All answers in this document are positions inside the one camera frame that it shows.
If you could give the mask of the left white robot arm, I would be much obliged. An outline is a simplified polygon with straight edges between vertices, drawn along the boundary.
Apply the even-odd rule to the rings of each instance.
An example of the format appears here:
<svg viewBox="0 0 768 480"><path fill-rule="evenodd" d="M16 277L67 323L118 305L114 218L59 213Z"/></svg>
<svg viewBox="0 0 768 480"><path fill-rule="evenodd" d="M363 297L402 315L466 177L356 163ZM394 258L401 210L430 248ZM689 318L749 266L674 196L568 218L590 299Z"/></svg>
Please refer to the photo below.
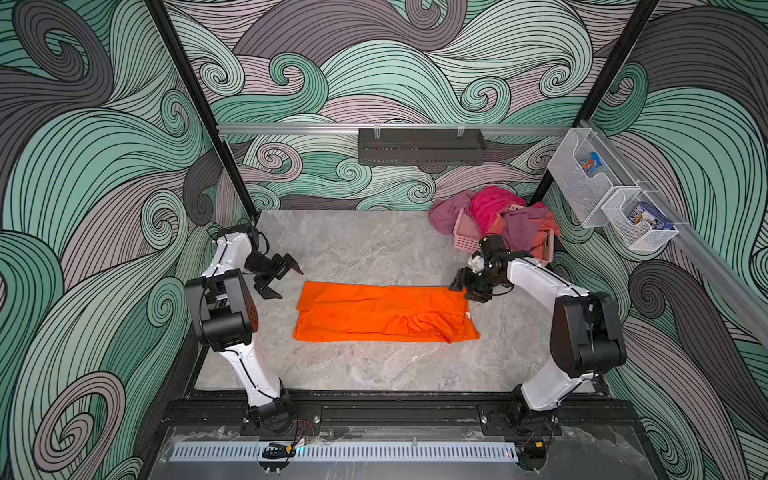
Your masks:
<svg viewBox="0 0 768 480"><path fill-rule="evenodd" d="M259 314L253 298L276 300L271 283L289 271L301 273L290 255L270 256L266 237L252 224L219 230L207 268L185 284L191 323L199 343L217 352L233 369L247 397L247 419L258 432L285 433L295 410L279 375L272 372L253 339Z"/></svg>

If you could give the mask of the orange t-shirt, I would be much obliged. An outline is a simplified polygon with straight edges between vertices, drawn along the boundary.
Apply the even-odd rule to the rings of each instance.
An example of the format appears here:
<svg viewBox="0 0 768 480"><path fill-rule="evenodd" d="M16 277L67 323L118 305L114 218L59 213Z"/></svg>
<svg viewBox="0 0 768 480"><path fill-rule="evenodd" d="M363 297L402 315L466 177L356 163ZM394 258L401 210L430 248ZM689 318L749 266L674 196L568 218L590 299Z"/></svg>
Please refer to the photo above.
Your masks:
<svg viewBox="0 0 768 480"><path fill-rule="evenodd" d="M307 282L293 338L312 343L459 343L481 338L462 292L444 286Z"/></svg>

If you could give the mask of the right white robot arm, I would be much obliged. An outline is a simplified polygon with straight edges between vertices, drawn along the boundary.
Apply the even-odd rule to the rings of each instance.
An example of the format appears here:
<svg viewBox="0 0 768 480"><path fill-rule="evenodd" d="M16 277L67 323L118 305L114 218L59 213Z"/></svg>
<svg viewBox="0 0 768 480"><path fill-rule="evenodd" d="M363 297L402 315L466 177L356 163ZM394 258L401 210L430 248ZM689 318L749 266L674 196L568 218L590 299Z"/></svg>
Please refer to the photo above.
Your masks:
<svg viewBox="0 0 768 480"><path fill-rule="evenodd" d="M480 240L450 289L486 303L499 286L521 288L551 314L549 358L515 388L505 414L515 431L551 432L557 409L571 393L626 362L618 304L604 292L576 286L491 234Z"/></svg>

